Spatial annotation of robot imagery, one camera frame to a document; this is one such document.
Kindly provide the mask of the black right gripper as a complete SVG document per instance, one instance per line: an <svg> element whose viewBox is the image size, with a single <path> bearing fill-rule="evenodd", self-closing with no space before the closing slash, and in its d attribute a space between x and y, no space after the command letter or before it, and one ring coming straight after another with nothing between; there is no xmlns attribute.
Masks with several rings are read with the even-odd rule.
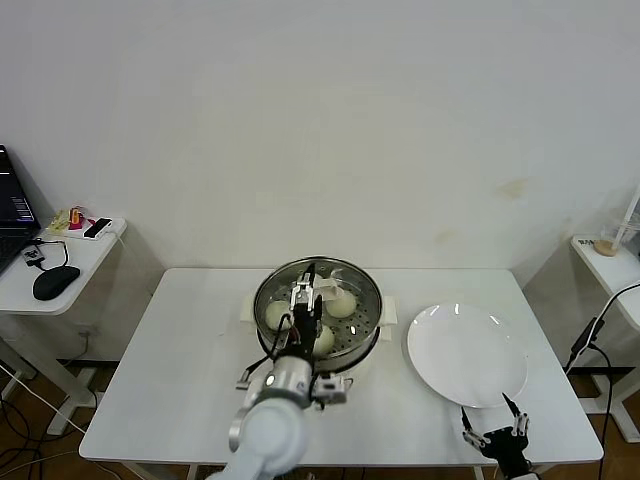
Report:
<svg viewBox="0 0 640 480"><path fill-rule="evenodd" d="M505 393L502 396L514 417L512 427L504 427L481 435L472 428L464 407L461 407L462 435L471 446L483 446L482 454L497 461L505 479L517 479L531 472L530 462L523 454L523 450L529 444L526 437L529 416L526 412L521 411Z"/></svg>

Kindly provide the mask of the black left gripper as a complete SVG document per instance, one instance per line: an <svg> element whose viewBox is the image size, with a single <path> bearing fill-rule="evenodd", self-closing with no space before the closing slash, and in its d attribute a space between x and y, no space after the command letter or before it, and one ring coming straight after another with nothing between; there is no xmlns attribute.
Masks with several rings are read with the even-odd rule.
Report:
<svg viewBox="0 0 640 480"><path fill-rule="evenodd" d="M298 358L311 358L317 331L321 327L323 313L323 297L318 295L314 300L315 264L310 263L300 274L291 291L290 305L295 306L294 326L299 333L299 340L292 344L290 353Z"/></svg>

